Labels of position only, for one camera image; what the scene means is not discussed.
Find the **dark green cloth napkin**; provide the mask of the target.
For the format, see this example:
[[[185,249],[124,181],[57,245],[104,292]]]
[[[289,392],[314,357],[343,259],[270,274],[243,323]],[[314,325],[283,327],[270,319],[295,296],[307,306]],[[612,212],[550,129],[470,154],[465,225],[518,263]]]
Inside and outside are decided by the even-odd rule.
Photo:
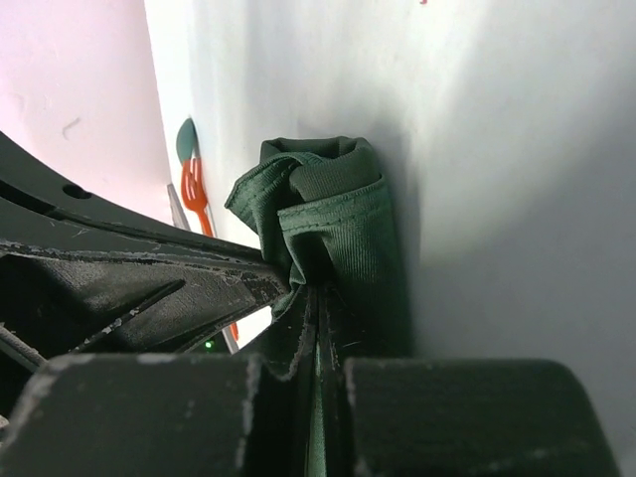
[[[286,276],[290,290],[272,305],[274,318],[301,287],[331,283],[357,326],[371,326],[376,353],[412,353],[390,187],[366,139],[266,140],[225,206]]]

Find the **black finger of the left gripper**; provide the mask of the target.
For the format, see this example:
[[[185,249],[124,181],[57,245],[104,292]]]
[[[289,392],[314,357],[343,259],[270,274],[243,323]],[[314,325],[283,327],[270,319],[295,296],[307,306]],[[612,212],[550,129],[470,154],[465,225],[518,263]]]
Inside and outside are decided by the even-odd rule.
[[[6,134],[1,135],[1,197],[51,219],[136,239],[260,260],[260,252],[254,248],[171,227],[90,193],[39,161]]]
[[[1,350],[189,352],[287,290],[258,251],[220,240],[4,240]]]

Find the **teal plastic utensil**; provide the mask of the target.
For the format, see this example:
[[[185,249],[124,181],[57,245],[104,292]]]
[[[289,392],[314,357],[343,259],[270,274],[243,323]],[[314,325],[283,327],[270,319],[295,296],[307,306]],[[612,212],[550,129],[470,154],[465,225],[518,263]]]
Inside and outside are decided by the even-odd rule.
[[[181,164],[200,156],[198,135],[191,117],[182,123],[177,132],[176,152]]]

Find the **orange plastic fork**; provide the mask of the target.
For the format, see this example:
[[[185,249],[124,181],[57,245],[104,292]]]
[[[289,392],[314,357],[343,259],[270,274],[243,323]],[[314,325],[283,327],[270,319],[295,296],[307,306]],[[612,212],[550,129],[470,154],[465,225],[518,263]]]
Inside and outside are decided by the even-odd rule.
[[[202,160],[199,157],[187,159],[182,165],[181,198],[185,207],[197,215],[203,234],[213,238],[215,234],[207,214],[208,198],[203,181]]]

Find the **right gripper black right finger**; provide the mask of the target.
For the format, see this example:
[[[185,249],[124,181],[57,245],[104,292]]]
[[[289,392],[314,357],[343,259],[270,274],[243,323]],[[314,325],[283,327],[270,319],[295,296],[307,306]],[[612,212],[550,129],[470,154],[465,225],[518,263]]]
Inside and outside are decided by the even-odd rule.
[[[550,360],[403,357],[383,323],[317,295],[330,476],[615,476],[585,388]]]

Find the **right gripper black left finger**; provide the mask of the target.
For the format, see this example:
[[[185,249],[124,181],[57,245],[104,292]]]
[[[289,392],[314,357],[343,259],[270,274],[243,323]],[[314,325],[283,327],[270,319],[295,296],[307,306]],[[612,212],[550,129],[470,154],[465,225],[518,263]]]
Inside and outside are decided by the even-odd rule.
[[[305,476],[318,294],[223,354],[77,354],[27,383],[5,476]]]

